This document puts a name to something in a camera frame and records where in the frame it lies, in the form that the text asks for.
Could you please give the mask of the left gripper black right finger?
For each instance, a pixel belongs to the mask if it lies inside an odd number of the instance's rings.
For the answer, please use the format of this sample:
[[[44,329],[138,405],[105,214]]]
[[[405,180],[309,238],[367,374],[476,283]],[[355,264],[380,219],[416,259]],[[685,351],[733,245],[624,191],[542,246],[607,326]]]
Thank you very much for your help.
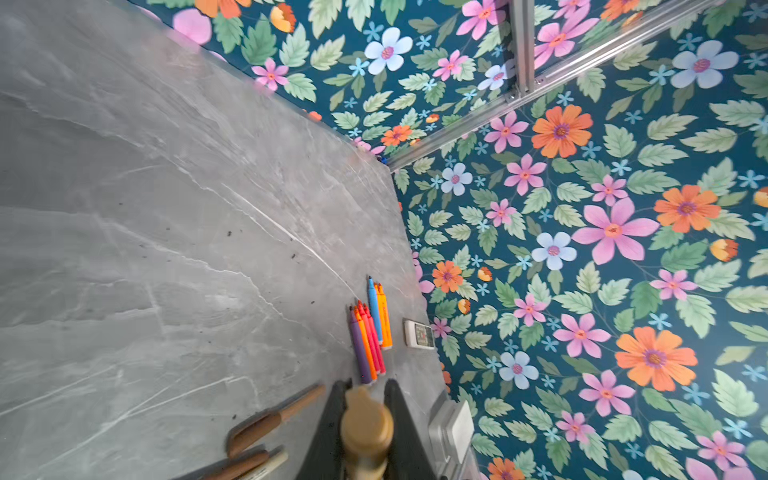
[[[390,379],[385,384],[384,405],[389,409],[393,424],[393,438],[387,454],[388,464],[383,478],[388,480],[436,480],[411,417],[398,382]]]

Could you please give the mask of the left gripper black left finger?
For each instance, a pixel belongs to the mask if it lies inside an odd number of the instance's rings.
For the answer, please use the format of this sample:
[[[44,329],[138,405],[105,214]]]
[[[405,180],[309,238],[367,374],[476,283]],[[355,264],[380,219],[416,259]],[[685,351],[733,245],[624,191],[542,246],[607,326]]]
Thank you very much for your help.
[[[345,394],[350,389],[350,379],[339,380],[333,384],[296,480],[345,478],[341,420],[346,410]]]

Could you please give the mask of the pink lilac marker pen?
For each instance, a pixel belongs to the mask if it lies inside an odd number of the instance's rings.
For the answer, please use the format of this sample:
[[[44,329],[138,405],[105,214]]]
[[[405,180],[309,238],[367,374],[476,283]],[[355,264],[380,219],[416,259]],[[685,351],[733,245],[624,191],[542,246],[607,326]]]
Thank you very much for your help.
[[[270,473],[278,469],[289,458],[285,451],[279,451],[260,466],[246,472],[239,480],[264,480]]]

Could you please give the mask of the dark brown marker pen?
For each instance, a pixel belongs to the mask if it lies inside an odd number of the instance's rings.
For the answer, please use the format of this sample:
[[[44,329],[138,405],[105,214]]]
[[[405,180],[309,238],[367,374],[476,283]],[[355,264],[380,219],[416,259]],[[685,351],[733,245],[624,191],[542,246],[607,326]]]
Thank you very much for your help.
[[[233,428],[225,443],[227,457],[233,459],[243,453],[258,440],[322,397],[325,391],[326,387],[323,384],[308,387],[275,408],[255,415]]]

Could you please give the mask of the purple marker pen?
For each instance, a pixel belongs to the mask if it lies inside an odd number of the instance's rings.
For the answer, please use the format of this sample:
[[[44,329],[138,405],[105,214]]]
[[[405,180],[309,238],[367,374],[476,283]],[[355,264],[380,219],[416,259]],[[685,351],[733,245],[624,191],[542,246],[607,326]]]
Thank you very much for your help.
[[[360,372],[360,379],[363,385],[369,385],[373,379],[368,363],[366,349],[363,343],[363,337],[359,327],[359,322],[354,315],[354,309],[352,306],[348,307],[348,321],[349,329],[352,340],[353,349],[358,363],[358,369]]]

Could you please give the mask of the blue marker pen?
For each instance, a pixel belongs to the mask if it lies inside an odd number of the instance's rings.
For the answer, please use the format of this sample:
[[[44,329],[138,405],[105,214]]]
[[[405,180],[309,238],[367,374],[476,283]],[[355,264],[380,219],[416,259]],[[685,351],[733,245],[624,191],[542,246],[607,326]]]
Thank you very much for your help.
[[[368,288],[368,305],[369,305],[370,315],[373,320],[378,343],[380,345],[383,345],[384,336],[383,336],[383,328],[382,328],[380,312],[379,312],[378,291],[376,289],[376,284],[372,277],[367,278],[367,288]]]

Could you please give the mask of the red orange marker pen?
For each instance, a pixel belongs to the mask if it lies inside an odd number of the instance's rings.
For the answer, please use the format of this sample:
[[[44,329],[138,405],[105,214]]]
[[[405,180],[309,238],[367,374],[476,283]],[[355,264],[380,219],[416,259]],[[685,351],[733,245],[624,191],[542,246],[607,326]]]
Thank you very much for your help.
[[[367,329],[370,333],[370,343],[372,344],[372,352],[376,357],[377,361],[377,371],[379,375],[385,375],[387,373],[386,365],[383,360],[383,354],[381,351],[381,345],[379,343],[379,337],[377,334],[377,330],[374,324],[374,320],[372,318],[372,315],[370,313],[370,310],[368,308],[367,304],[362,304],[362,312],[364,315],[365,320],[367,321]]]

